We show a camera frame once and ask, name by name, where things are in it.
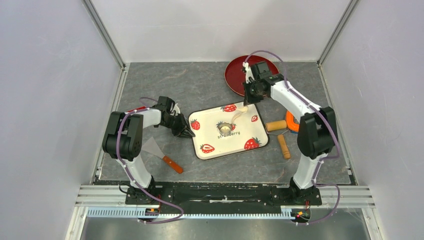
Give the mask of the white dough piece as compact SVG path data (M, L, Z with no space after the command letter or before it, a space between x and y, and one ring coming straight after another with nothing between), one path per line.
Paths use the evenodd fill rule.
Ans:
M228 133L228 132L231 131L231 129L232 129L232 126L231 126L231 124L228 124L228 123L223 123L220 126L220 131L223 132L223 133Z

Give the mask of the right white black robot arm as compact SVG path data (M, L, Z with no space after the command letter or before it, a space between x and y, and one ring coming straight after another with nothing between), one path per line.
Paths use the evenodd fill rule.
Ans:
M300 162L289 184L289 199L302 204L318 187L317 176L322 164L329 158L332 148L339 148L335 112L331 107L313 103L289 81L278 76L254 80L248 77L242 84L244 105L255 104L269 97L298 121L297 146Z

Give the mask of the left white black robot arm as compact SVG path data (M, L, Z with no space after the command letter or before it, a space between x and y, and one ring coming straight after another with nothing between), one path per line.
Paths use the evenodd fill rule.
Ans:
M143 129L165 127L175 137L193 138L184 115L176 105L171 109L141 107L132 111L114 111L110 114L102 141L102 149L123 168L130 186L139 189L137 196L145 204L157 198L154 178L146 169L140 152L142 150Z

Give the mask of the wooden dough roller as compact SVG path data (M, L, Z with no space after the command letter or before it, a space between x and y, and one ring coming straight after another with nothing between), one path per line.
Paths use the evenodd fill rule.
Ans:
M268 132L274 132L274 131L278 131L278 130L284 130L288 128L287 122L285 120L279 120L279 121L272 121L272 122L267 122L265 124L265 128ZM290 150L288 148L286 139L284 137L283 133L277 134L277 141L280 145L281 151L282 151L282 155L283 158L286 160L289 160L291 158L291 153Z

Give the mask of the white strawberry tray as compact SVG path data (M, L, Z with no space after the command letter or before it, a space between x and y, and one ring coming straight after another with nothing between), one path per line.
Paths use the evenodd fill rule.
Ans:
M189 117L194 152L206 161L265 147L269 136L255 104L236 102L192 112ZM231 131L221 132L222 124Z

